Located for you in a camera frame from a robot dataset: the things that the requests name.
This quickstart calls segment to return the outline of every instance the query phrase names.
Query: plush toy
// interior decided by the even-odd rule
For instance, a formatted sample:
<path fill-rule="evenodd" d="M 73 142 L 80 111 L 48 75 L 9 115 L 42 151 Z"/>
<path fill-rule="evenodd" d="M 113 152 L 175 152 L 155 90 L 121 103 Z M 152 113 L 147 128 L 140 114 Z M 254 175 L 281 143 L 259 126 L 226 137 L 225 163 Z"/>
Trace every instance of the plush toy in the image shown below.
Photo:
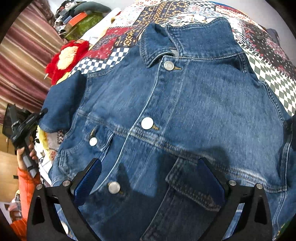
<path fill-rule="evenodd" d="M 88 49 L 89 42 L 81 39 L 66 43 L 45 69 L 46 77 L 49 76 L 52 79 L 52 85 L 55 85 L 65 73 L 70 72 Z"/>

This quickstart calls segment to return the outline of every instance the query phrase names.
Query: checkered pattern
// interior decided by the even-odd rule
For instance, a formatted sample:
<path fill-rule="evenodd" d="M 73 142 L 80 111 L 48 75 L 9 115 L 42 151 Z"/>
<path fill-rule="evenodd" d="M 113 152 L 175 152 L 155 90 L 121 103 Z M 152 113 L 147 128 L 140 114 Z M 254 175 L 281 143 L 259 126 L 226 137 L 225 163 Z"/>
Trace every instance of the checkered pattern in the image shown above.
<path fill-rule="evenodd" d="M 215 11 L 215 4 L 212 2 L 207 2 L 207 1 L 203 1 L 203 0 L 192 0 L 192 1 L 186 1 L 186 2 L 188 4 L 202 6 L 202 7 L 205 7 L 205 8 Z"/>
<path fill-rule="evenodd" d="M 243 48 L 249 63 L 260 81 L 265 81 L 273 90 L 285 110 L 293 116 L 296 110 L 296 85 L 294 81 L 281 74 L 263 58 L 258 57 L 252 50 Z"/>
<path fill-rule="evenodd" d="M 78 70 L 80 70 L 82 74 L 87 74 L 88 72 L 96 72 L 101 69 L 113 67 L 126 56 L 128 51 L 129 48 L 116 48 L 111 53 L 110 57 L 105 60 L 85 57 L 84 59 L 78 62 L 78 64 L 73 68 L 68 77 L 73 75 Z"/>

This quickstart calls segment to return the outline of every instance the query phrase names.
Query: bolt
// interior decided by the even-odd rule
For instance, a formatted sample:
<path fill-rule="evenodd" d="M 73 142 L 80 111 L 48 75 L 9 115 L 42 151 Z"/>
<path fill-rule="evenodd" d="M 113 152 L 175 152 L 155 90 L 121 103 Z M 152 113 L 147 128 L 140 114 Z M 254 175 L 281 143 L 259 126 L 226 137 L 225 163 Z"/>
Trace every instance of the bolt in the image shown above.
<path fill-rule="evenodd" d="M 65 181 L 63 181 L 63 186 L 64 187 L 67 187 L 67 186 L 69 186 L 70 185 L 70 181 L 69 180 L 65 180 Z"/>
<path fill-rule="evenodd" d="M 42 184 L 38 184 L 37 186 L 36 186 L 36 189 L 37 190 L 40 190 L 42 188 Z"/>
<path fill-rule="evenodd" d="M 235 186 L 237 182 L 235 180 L 229 180 L 229 185 L 230 186 Z"/>
<path fill-rule="evenodd" d="M 263 188 L 263 186 L 262 186 L 260 183 L 257 183 L 257 184 L 256 184 L 256 187 L 257 187 L 258 189 L 262 189 L 262 188 Z"/>

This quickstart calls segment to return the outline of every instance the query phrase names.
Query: blue denim jacket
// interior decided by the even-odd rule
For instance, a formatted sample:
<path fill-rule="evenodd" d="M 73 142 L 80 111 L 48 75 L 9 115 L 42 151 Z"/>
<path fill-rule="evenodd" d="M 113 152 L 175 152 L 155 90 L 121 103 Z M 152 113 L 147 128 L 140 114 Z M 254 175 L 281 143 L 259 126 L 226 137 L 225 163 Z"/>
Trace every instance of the blue denim jacket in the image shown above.
<path fill-rule="evenodd" d="M 40 127 L 68 131 L 50 170 L 53 185 L 72 179 L 93 157 L 102 161 L 80 207 L 101 240 L 197 240 L 224 203 L 219 187 L 198 171 L 200 157 L 227 179 L 263 184 L 274 237 L 295 214 L 290 116 L 257 79 L 224 18 L 149 24 L 119 64 L 87 76 L 76 72 L 51 88 L 44 107 Z M 145 117 L 153 120 L 148 130 Z M 112 181 L 121 186 L 117 194 L 108 191 Z"/>

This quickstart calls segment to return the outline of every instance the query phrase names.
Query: jacket pocket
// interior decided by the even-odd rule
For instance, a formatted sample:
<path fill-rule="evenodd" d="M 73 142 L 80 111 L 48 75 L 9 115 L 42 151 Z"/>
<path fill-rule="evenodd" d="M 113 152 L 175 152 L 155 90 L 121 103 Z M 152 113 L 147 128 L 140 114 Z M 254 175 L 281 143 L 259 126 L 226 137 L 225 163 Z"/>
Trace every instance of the jacket pocket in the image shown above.
<path fill-rule="evenodd" d="M 83 170 L 93 158 L 103 162 L 114 133 L 103 125 L 86 120 L 82 136 L 75 146 L 61 149 L 59 168 L 70 178 Z"/>
<path fill-rule="evenodd" d="M 225 203 L 225 193 L 203 161 L 178 158 L 167 193 L 142 241 L 197 240 Z"/>

